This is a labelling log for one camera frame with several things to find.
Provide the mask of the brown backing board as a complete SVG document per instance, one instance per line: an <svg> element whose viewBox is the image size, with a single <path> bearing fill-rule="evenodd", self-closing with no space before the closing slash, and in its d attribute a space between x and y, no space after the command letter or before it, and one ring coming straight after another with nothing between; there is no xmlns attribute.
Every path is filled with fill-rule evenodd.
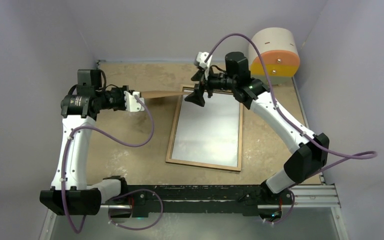
<svg viewBox="0 0 384 240"><path fill-rule="evenodd" d="M183 96L189 95L190 92L186 91L164 91L164 90L151 90L151 91L141 91L140 96L144 99L157 99L157 98L166 98L174 96Z"/></svg>

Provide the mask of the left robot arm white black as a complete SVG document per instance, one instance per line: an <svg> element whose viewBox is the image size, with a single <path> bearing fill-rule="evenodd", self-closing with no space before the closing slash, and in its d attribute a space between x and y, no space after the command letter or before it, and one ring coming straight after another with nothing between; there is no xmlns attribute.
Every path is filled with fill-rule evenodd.
<svg viewBox="0 0 384 240"><path fill-rule="evenodd" d="M87 184L86 166L92 127L101 110L125 110L123 88L106 89L100 69L79 69L77 83L61 101L63 136L57 169L49 190L39 201L55 214L96 215L108 198L97 186Z"/></svg>

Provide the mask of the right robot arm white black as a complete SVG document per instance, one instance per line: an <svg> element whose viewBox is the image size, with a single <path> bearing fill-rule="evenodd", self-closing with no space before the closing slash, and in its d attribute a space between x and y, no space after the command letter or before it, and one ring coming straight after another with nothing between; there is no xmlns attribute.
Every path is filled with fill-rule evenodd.
<svg viewBox="0 0 384 240"><path fill-rule="evenodd" d="M302 183L326 165L327 153L317 146L328 148L330 140L324 133L315 134L302 125L272 98L269 86L251 76L248 59L242 52L226 54L226 69L220 73L211 69L211 59L208 52L197 54L194 65L198 70L191 78L194 89L185 100L204 107L204 93L211 98L213 91L230 91L239 103L265 120L280 136L292 155L280 171L260 185L262 200L272 204L283 190Z"/></svg>

